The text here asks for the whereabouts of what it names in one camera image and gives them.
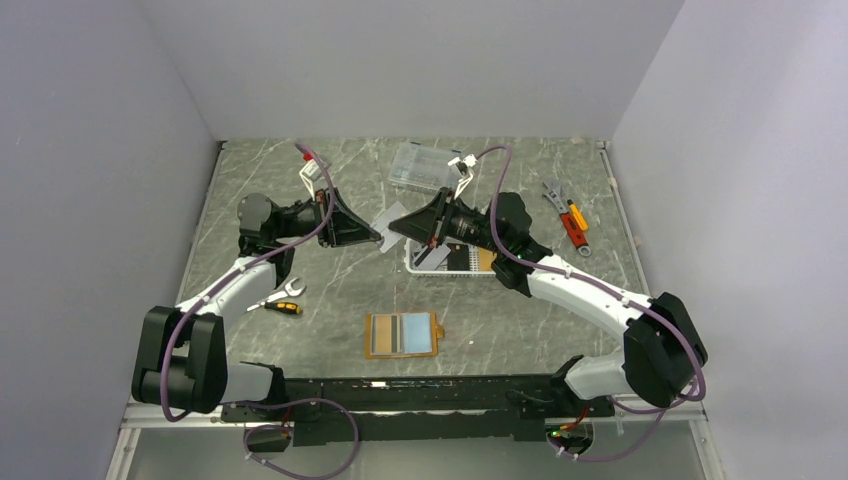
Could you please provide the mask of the white plastic basket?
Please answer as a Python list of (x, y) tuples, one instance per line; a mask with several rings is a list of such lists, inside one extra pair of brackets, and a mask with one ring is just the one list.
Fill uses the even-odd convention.
[(412, 240), (405, 242), (406, 270), (431, 277), (494, 277), (495, 253), (486, 249), (448, 240), (436, 249)]

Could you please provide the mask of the gold striped card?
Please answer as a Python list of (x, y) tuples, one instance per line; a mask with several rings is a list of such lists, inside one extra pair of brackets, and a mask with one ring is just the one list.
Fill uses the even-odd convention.
[(396, 356), (403, 353), (403, 322), (397, 314), (378, 314), (371, 317), (371, 356)]

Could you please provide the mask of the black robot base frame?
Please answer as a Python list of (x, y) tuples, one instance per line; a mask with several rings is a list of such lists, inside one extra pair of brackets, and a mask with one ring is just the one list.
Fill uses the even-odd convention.
[(580, 400), (551, 374), (289, 379), (288, 407), (231, 404), (226, 423), (292, 427), (296, 447), (362, 441), (508, 438), (542, 441), (558, 424), (610, 418), (604, 398)]

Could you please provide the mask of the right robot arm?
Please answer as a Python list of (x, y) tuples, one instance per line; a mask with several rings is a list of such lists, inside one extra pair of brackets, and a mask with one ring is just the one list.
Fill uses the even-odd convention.
[(706, 348), (677, 296), (628, 291), (568, 263), (530, 234), (521, 196), (501, 192), (480, 211), (441, 189), (426, 206), (389, 222), (391, 232), (435, 248), (453, 239), (494, 253), (493, 270), (507, 289), (544, 300), (615, 338), (618, 351), (575, 356), (555, 374), (551, 401), (574, 415), (590, 400), (635, 394), (654, 410), (706, 394)]

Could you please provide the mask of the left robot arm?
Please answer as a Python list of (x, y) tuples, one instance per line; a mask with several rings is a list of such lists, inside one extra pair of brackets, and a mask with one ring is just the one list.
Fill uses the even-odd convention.
[(323, 247), (382, 239), (336, 189), (319, 190), (314, 198), (285, 207), (250, 194), (240, 201), (237, 216), (239, 253), (230, 269), (176, 306), (153, 307), (143, 320), (131, 396), (161, 406), (171, 421), (176, 409), (210, 413), (221, 404), (243, 402), (261, 419), (279, 417), (288, 402), (282, 369), (230, 362), (228, 330), (285, 283), (295, 246), (311, 238)]

